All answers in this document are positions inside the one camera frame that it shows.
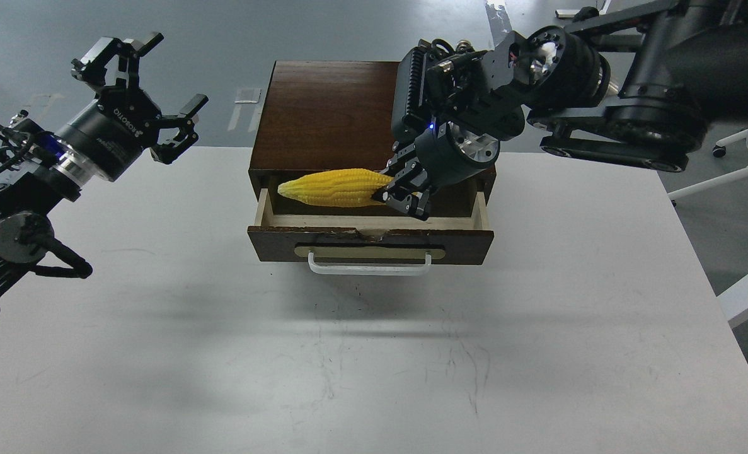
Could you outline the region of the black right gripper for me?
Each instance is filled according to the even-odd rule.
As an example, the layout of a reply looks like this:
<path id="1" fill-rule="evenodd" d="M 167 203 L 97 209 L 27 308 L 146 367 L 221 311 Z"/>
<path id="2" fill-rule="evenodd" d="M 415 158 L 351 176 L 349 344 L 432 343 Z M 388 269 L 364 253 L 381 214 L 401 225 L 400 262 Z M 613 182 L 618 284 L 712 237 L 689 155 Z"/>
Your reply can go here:
<path id="1" fill-rule="evenodd" d="M 490 51 L 437 38 L 421 40 L 400 61 L 392 106 L 394 155 L 380 173 L 391 180 L 371 195 L 406 216 L 426 221 L 438 187 L 492 166 L 500 142 L 524 131 L 517 102 L 493 92 L 485 71 Z"/>

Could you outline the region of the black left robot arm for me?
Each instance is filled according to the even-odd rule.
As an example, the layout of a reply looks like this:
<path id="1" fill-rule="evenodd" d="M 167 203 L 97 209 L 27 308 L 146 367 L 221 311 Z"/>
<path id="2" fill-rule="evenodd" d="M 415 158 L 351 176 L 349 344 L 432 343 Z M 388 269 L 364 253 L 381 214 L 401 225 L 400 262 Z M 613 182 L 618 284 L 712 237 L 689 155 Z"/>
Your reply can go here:
<path id="1" fill-rule="evenodd" d="M 160 32 L 146 40 L 103 37 L 74 59 L 71 74 L 95 97 L 56 132 L 26 111 L 0 124 L 0 297 L 28 273 L 88 278 L 91 264 L 56 238 L 51 210 L 80 198 L 92 177 L 117 180 L 144 151 L 169 165 L 198 141 L 206 95 L 164 115 L 141 89 L 140 59 L 162 40 Z"/>

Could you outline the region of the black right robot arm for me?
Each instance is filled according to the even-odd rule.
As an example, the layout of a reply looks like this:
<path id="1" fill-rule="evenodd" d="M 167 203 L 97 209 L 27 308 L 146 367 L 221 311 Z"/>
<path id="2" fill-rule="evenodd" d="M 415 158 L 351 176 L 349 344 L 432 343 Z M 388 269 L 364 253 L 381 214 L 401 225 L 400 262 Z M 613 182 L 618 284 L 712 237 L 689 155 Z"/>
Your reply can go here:
<path id="1" fill-rule="evenodd" d="M 420 41 L 398 66 L 393 157 L 376 203 L 412 218 L 430 198 L 491 167 L 532 125 L 568 157 L 682 172 L 712 124 L 748 127 L 748 1 L 655 1 L 492 50 Z"/>

